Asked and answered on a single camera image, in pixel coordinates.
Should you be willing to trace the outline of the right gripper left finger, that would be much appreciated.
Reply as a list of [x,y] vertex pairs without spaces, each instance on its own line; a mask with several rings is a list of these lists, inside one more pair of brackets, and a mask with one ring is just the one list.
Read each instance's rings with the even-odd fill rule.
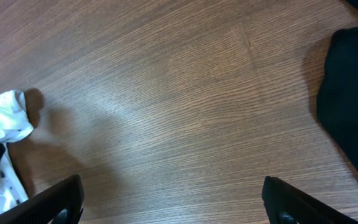
[[80,176],[71,175],[0,214],[0,224],[77,224],[83,213],[83,200]]

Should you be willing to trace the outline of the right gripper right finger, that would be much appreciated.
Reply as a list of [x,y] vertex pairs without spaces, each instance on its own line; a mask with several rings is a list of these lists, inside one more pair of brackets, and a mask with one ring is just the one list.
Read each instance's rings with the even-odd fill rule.
[[358,224],[358,221],[329,207],[277,177],[266,176],[262,200],[273,224]]

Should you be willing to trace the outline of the white t-shirt black print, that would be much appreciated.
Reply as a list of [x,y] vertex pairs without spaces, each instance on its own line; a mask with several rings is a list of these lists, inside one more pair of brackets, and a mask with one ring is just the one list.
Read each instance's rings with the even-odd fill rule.
[[9,90],[0,94],[0,214],[28,200],[14,170],[7,145],[26,138],[34,127],[26,110],[25,94]]

